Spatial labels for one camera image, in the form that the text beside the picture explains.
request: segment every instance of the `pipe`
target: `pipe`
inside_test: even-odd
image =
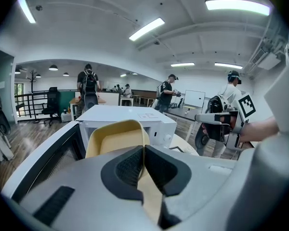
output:
[[[272,14],[273,14],[273,13],[271,12],[271,14],[270,14],[270,18],[269,18],[268,23],[266,24],[266,28],[265,28],[265,30],[264,30],[263,36],[262,36],[262,38],[261,38],[261,40],[260,40],[258,46],[256,47],[254,53],[251,55],[249,61],[248,61],[247,64],[245,65],[245,67],[250,63],[250,61],[253,59],[253,57],[255,56],[256,52],[258,51],[258,49],[259,49],[259,47],[260,47],[260,45],[261,45],[261,43],[262,43],[262,41],[263,41],[263,39],[264,39],[264,37],[265,37],[265,35],[266,35],[266,32],[267,32],[268,29],[269,29],[269,25],[270,25],[270,23],[271,23],[271,19],[272,19],[272,17],[273,17]]]

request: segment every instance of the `chair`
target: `chair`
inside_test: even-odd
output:
[[[42,103],[42,114],[50,115],[50,118],[43,121],[44,124],[46,124],[46,121],[49,121],[49,126],[51,126],[54,119],[61,119],[59,116],[59,99],[60,92],[58,92],[57,87],[50,87],[47,93],[47,107],[44,108],[44,103]]]

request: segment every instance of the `railing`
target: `railing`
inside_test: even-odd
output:
[[[74,91],[77,90],[58,90],[58,91]],[[47,93],[49,90],[34,91],[33,93],[15,95],[15,105],[17,117],[27,117],[28,120],[45,119],[42,110],[47,107]]]

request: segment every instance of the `wooden floor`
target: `wooden floor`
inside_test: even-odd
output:
[[[15,169],[32,153],[43,141],[48,139],[57,130],[62,128],[67,123],[59,123],[54,121],[52,126],[44,125],[42,122],[35,124],[34,122],[20,122],[17,125],[12,126],[12,133],[8,137],[11,150],[14,153],[14,159],[12,161],[0,162],[0,189],[4,186],[7,179],[15,171]],[[175,134],[185,139],[189,124],[181,120],[177,121],[177,128]],[[195,127],[192,132],[188,143],[195,149],[195,136],[199,129],[200,124]],[[211,156],[215,141],[210,140],[206,145],[204,156]],[[222,155],[222,158],[230,159],[233,156],[233,151],[227,150]]]

